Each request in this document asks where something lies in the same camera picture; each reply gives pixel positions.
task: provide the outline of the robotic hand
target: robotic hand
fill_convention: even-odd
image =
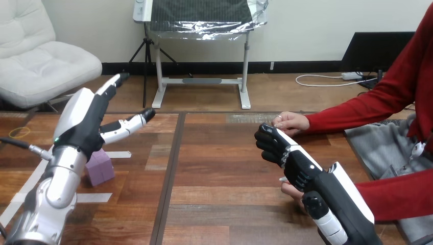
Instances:
[[[53,154],[21,142],[20,147],[49,162],[39,184],[27,194],[24,212],[14,223],[6,245],[60,244],[66,218],[77,203],[81,174],[92,153],[103,144],[128,137],[153,118],[155,111],[145,109],[126,120],[100,126],[108,102],[128,76],[115,75],[95,94],[87,88],[74,94],[54,131]]]
[[[338,162],[323,170],[300,145],[267,124],[254,136],[264,160],[283,168],[288,181],[304,193],[302,203],[326,244],[382,244],[373,213]]]

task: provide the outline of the power strip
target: power strip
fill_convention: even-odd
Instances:
[[[346,73],[341,73],[341,78],[343,80],[361,79],[361,78],[363,78],[363,73],[362,72],[346,72]]]

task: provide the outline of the black monitor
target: black monitor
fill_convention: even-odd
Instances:
[[[341,71],[387,71],[415,32],[355,32]]]

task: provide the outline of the ring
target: ring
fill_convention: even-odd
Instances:
[[[27,132],[25,134],[21,135],[21,136],[12,136],[12,133],[14,133],[17,130],[21,130],[21,129],[25,129],[25,130],[27,130]],[[27,127],[19,127],[19,128],[16,128],[16,129],[12,130],[11,132],[9,132],[9,137],[11,137],[13,139],[19,139],[19,138],[23,138],[24,136],[28,135],[29,133],[30,133],[30,129],[29,128],[27,128]]]

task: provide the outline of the white armchair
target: white armchair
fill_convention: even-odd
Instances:
[[[0,0],[0,99],[29,108],[101,75],[97,57],[55,39],[41,0]]]

